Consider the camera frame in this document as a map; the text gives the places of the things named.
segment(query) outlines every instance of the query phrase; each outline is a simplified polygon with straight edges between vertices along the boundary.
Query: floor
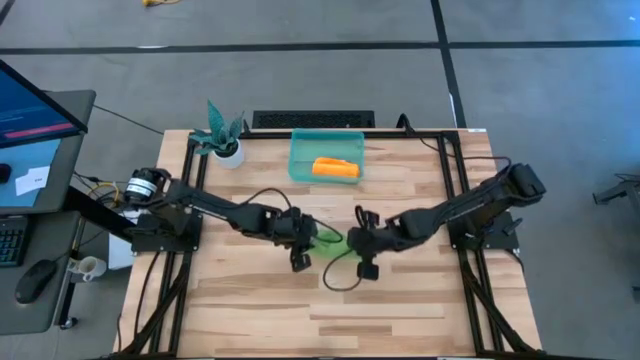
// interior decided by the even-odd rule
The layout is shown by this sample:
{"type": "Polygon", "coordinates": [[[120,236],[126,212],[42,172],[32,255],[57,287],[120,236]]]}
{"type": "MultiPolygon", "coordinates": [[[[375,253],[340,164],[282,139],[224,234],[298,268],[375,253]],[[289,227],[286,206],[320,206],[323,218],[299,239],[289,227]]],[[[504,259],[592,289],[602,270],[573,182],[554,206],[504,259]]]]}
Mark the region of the floor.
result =
{"type": "MultiPolygon", "coordinates": [[[[375,111],[379,127],[405,112],[416,127],[488,129],[494,153],[530,163],[548,189],[540,204],[514,211],[524,217],[518,235],[544,348],[637,358],[640,304],[631,293],[640,284],[637,217],[624,200],[595,206],[591,198],[616,184],[614,173],[640,173],[640,43],[616,42],[640,39],[637,1],[433,1],[448,41],[458,44],[450,58],[430,48],[443,33],[428,0],[184,0],[151,9],[133,0],[0,0],[0,6],[7,1],[4,22],[0,11],[3,60],[44,89],[94,89],[97,104],[158,130],[205,127],[206,99],[225,116],[246,111],[249,120],[253,110],[364,109],[375,111]],[[596,40],[602,42],[575,43],[596,40]],[[522,44],[531,41],[539,48],[522,44]],[[405,45],[251,49],[313,42],[405,45]],[[472,49],[466,42],[489,45],[472,49]],[[497,42],[510,45],[487,48],[497,42]],[[227,44],[249,47],[216,47],[227,44]],[[148,46],[176,50],[140,54],[148,46]]],[[[95,110],[77,171],[126,180],[135,168],[154,164],[160,141],[95,110]]],[[[95,246],[105,251],[104,243],[95,246]]],[[[72,305],[77,328],[0,338],[0,357],[108,353],[127,279],[124,270],[79,287],[72,305]]]]}

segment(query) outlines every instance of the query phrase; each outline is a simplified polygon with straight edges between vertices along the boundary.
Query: teal plastic container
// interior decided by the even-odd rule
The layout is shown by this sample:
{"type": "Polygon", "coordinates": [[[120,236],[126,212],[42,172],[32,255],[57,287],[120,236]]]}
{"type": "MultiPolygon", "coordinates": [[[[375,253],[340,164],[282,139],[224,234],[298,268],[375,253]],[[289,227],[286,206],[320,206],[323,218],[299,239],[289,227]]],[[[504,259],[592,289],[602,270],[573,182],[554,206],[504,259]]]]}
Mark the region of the teal plastic container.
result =
{"type": "Polygon", "coordinates": [[[291,134],[289,176],[297,182],[357,184],[364,176],[364,134],[358,131],[294,129],[291,134]],[[313,162],[319,157],[358,164],[360,176],[313,175],[313,162]]]}

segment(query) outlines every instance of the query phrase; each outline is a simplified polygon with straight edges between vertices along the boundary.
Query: monitor stand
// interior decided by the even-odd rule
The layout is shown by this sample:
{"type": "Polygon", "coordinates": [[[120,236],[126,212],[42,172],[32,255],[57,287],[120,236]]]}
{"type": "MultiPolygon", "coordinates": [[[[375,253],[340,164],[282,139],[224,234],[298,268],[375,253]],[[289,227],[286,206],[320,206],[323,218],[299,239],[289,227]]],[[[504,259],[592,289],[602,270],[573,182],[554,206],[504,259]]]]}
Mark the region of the monitor stand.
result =
{"type": "Polygon", "coordinates": [[[9,164],[0,164],[0,184],[6,184],[11,177],[11,166],[9,164]]]}

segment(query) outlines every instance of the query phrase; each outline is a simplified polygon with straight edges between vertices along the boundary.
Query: white pot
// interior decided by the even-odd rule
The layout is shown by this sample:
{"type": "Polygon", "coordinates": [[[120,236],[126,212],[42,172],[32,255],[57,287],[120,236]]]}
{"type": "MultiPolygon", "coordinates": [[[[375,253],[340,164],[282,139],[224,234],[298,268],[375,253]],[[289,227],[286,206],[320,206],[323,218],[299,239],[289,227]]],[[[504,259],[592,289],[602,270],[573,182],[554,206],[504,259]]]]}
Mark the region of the white pot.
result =
{"type": "Polygon", "coordinates": [[[233,155],[229,157],[222,158],[218,156],[215,151],[213,151],[213,156],[215,156],[218,160],[218,164],[220,164],[220,166],[225,169],[235,169],[244,162],[244,150],[242,149],[242,142],[240,142],[240,140],[236,141],[238,141],[238,149],[235,153],[233,153],[233,155]]]}

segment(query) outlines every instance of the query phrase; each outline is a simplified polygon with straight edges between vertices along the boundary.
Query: green plant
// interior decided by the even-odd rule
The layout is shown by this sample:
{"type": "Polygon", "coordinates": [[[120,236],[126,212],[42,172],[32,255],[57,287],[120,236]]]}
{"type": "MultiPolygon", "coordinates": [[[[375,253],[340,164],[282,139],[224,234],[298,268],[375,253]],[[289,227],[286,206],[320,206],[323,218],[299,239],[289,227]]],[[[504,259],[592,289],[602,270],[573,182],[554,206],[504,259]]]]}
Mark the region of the green plant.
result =
{"type": "Polygon", "coordinates": [[[196,150],[196,153],[199,155],[206,155],[211,151],[215,151],[219,155],[233,153],[237,148],[238,137],[242,133],[244,112],[227,126],[222,114],[213,106],[211,101],[207,101],[207,104],[209,107],[209,127],[211,127],[211,133],[193,129],[196,133],[189,136],[189,138],[197,141],[202,146],[202,148],[196,150]]]}

